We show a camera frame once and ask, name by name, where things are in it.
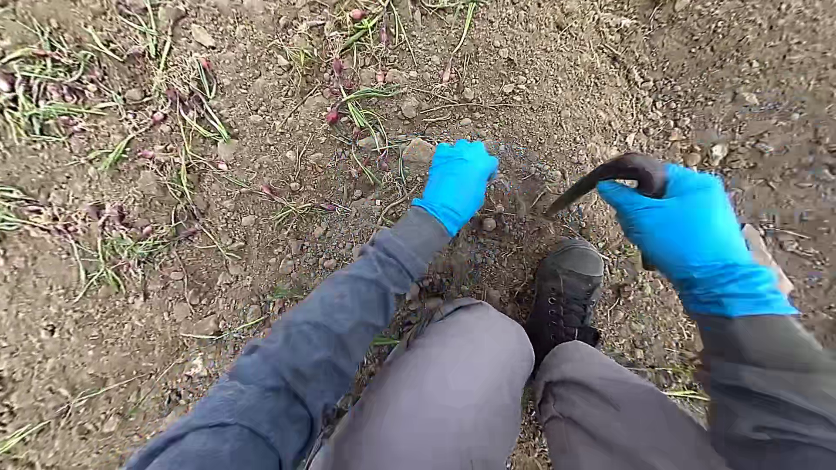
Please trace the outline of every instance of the blue-gray jacket sleeve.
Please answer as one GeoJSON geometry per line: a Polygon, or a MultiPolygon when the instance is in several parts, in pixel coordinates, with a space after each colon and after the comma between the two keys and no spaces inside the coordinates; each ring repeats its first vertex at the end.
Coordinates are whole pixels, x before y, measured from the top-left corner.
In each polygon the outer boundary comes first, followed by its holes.
{"type": "Polygon", "coordinates": [[[449,240],[432,215],[412,207],[266,339],[249,343],[229,375],[126,468],[294,468],[324,413],[348,391],[371,340],[391,321],[395,294],[407,292],[449,240]]]}

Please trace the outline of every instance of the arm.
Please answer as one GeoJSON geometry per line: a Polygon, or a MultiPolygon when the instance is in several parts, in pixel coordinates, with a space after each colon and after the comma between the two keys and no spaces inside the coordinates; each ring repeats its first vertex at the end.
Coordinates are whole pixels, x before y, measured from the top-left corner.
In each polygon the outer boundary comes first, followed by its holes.
{"type": "Polygon", "coordinates": [[[327,278],[266,339],[248,344],[229,375],[126,468],[295,468],[374,335],[389,324],[394,295],[409,290],[476,213],[496,167],[482,144],[440,145],[424,197],[413,202],[419,207],[378,233],[358,261],[327,278]],[[453,185],[458,194],[447,188],[453,185]]]}
{"type": "Polygon", "coordinates": [[[662,199],[607,181],[628,238],[697,322],[711,439],[737,470],[836,467],[836,361],[756,263],[714,176],[668,165],[662,199]]]}

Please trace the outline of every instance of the blue nitrile glove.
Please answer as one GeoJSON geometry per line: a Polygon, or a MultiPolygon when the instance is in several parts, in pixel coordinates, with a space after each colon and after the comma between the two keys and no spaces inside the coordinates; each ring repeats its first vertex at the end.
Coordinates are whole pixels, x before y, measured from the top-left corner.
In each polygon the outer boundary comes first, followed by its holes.
{"type": "Polygon", "coordinates": [[[412,205],[435,216],[452,237],[485,203],[487,183],[498,167],[499,161],[487,153],[481,142],[439,144],[432,157],[424,196],[413,200],[412,205]]]}
{"type": "Polygon", "coordinates": [[[665,197],[653,199],[615,181],[598,184],[624,233],[679,291],[693,314],[726,317],[796,314],[775,273],[746,246],[719,178],[668,164],[665,197]]]}

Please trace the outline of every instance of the gray sleeve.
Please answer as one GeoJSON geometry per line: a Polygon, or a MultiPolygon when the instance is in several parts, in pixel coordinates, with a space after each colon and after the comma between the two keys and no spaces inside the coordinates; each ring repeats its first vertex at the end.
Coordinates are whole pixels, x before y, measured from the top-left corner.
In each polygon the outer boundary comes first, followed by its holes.
{"type": "Polygon", "coordinates": [[[836,359],[794,316],[692,315],[714,448],[735,470],[836,468],[836,359]]]}
{"type": "Polygon", "coordinates": [[[409,290],[449,241],[443,225],[412,207],[266,339],[249,343],[229,375],[126,468],[294,468],[322,417],[349,389],[371,340],[391,321],[395,294],[409,290]]]}

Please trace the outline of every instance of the dirt ground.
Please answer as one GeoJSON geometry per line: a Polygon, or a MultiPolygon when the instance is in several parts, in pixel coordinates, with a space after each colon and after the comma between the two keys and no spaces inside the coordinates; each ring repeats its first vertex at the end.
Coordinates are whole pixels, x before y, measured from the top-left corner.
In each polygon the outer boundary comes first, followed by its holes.
{"type": "MultiPolygon", "coordinates": [[[[0,0],[0,467],[124,463],[460,138],[500,175],[340,405],[438,299],[522,323],[568,236],[607,260],[604,351],[703,419],[695,327],[612,210],[590,194],[541,214],[627,150],[722,175],[836,344],[832,6],[0,0]]],[[[524,411],[509,465],[549,467],[524,411]]]]}

